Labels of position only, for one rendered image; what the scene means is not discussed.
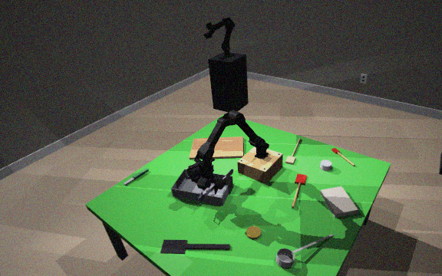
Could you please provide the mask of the tan round disc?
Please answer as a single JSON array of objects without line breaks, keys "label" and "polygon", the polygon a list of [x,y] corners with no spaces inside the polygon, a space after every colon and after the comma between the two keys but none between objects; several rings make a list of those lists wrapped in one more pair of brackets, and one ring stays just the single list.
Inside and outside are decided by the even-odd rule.
[{"label": "tan round disc", "polygon": [[260,228],[252,226],[247,229],[246,234],[247,234],[248,238],[257,239],[261,235],[261,230],[260,230]]}]

